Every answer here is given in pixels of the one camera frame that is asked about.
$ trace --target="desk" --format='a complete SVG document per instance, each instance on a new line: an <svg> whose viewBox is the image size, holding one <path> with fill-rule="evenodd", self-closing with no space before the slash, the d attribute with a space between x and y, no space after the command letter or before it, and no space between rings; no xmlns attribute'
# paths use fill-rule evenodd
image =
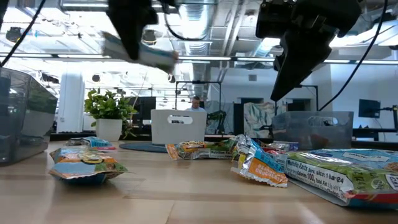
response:
<svg viewBox="0 0 398 224"><path fill-rule="evenodd" d="M68 186L47 174L48 152L0 168L2 224L395 223L397 212L333 205L289 183L268 187L229 171L229 161L171 161L167 154L111 153L131 174L99 187Z"/></svg>

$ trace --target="ceiling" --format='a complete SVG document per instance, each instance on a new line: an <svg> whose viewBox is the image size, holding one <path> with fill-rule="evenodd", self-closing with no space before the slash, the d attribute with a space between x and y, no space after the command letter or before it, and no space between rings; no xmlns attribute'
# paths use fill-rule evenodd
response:
<svg viewBox="0 0 398 224"><path fill-rule="evenodd" d="M4 24L0 30L0 53L7 53L13 46L13 42L6 39L6 33L11 27L27 27L37 5L32 5L32 1L11 1L10 6L4 16ZM154 6L159 10L159 24L151 25L146 29L155 30L157 43L155 48L164 50L176 50L180 55L193 54L194 46L206 46L205 51L196 52L195 55L240 55L245 57L256 56L259 52L267 49L261 57L274 57L281 53L282 49L278 47L278 40L261 40L255 36L256 22L259 6L262 1L255 0L220 0L217 11L213 5L207 5L202 8L202 16L207 12L205 21L197 19L189 21L192 18L189 14L184 14L180 10L181 17L178 14L167 16L171 28L184 36L199 35L200 31L207 31L206 38L203 41L187 42L176 39L167 30L163 13L157 3ZM389 10L396 14L396 0L389 1ZM17 50L20 54L87 54L99 55L103 46L101 31L110 32L117 35L112 23L105 14L105 0L63 0L61 5L58 0L47 0L45 7L32 28L32 32L24 39ZM370 43L375 28L372 29L371 21L377 19L380 15L380 8L383 0L367 0L363 3L364 14L358 20L353 28L353 34L349 37L336 39L331 43L333 53L330 58L333 59L358 59L363 54L366 46ZM396 20L386 22L383 25L382 33L376 41L368 58L382 59L389 56L391 51L388 46L398 45L398 22ZM63 68L68 63L62 58L40 59L40 58L12 58L7 67L27 72L38 80L41 74L51 75L61 79ZM167 81L167 74L153 68L134 65L122 61L103 61L101 58L95 59L90 56L90 60L79 63L84 69L88 87L102 86L104 88L144 88L158 89L156 95L173 96L174 84ZM218 67L218 63L181 63L175 69L177 80L215 79L218 73L211 73L210 69L204 69L203 73L197 75L199 66ZM92 76L100 75L100 82L93 82ZM59 85L45 83L52 86L51 91L58 94ZM196 94L197 89L194 86L187 85L188 91L183 91L181 97L188 98ZM136 90L126 91L132 95L137 94ZM143 90L140 95L150 95L149 90Z"/></svg>

